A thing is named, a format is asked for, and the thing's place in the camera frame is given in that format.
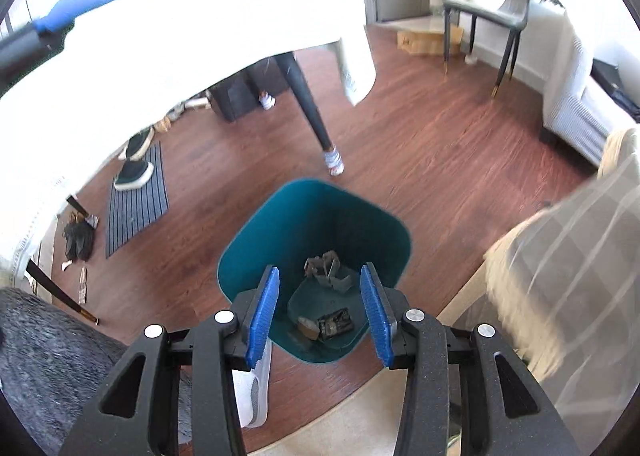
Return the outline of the teal trash bin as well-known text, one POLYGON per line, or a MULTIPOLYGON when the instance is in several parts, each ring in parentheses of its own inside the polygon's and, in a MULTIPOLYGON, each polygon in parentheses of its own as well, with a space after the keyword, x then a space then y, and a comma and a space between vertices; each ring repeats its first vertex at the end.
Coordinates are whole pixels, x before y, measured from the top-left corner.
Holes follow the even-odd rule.
POLYGON ((329 364, 359 343, 368 321, 360 269, 372 263, 395 287, 409 262, 401 220, 348 191, 296 179, 278 189, 224 250, 217 267, 228 300, 255 288, 266 267, 280 274, 270 339, 293 358, 329 364))

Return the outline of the black white shoe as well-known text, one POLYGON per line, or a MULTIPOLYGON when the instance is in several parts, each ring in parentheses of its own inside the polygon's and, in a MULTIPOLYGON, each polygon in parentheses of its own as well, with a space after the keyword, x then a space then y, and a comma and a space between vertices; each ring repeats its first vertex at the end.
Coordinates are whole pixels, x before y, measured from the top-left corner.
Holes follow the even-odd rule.
POLYGON ((152 145, 153 138, 153 127, 145 127, 129 138, 126 147, 118 157, 122 160, 122 168, 113 182, 115 190, 136 190, 149 182, 154 172, 154 165, 145 160, 144 155, 152 145))

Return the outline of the black table leg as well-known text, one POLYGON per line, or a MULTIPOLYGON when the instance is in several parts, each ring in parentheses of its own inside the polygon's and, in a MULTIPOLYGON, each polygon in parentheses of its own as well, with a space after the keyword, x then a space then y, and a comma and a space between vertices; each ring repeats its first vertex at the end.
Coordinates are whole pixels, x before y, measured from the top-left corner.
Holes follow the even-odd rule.
POLYGON ((283 78, 292 90, 300 109, 307 119, 311 130, 314 131, 318 142, 325 153, 333 150, 333 144, 329 136, 326 126, 323 123, 318 106, 314 101, 314 96, 306 81, 304 72, 299 66, 292 52, 284 52, 283 54, 274 56, 277 66, 280 69, 283 78))

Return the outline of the striped grey door mat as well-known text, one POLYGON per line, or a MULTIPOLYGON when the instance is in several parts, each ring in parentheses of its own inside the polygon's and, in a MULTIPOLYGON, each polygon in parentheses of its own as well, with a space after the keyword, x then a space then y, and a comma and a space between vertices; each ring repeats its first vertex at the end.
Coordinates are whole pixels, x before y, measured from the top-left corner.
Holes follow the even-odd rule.
POLYGON ((107 259, 168 211, 162 145, 153 144, 144 159, 154 165, 149 182, 134 190, 118 191, 111 188, 105 239, 107 259))

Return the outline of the grey checked tablecloth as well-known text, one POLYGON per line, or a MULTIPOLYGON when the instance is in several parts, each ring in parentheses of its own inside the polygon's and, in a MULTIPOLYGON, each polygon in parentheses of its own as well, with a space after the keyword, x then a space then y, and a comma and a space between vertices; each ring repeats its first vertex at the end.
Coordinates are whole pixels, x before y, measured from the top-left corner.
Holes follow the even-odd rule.
POLYGON ((591 454, 639 384, 637 162, 496 241, 439 317, 461 329, 494 326, 591 454))

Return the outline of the cardboard box on floor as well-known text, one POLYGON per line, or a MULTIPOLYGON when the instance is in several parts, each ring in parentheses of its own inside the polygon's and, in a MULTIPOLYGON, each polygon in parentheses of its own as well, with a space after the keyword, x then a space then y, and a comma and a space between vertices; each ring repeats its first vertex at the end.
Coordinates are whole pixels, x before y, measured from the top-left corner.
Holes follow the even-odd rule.
MULTIPOLYGON (((464 30, 454 24, 450 28, 450 55, 458 55, 464 30)), ((408 31, 396 34, 397 47, 410 55, 444 55, 444 30, 408 31)))

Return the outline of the black handbag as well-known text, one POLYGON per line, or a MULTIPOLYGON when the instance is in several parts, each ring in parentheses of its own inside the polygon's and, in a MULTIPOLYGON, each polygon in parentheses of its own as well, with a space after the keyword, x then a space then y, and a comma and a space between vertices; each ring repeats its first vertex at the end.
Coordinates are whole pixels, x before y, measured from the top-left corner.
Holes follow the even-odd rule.
POLYGON ((620 70, 612 64, 595 59, 592 62, 591 76, 608 94, 617 106, 624 109, 634 122, 640 122, 640 108, 626 93, 620 70))

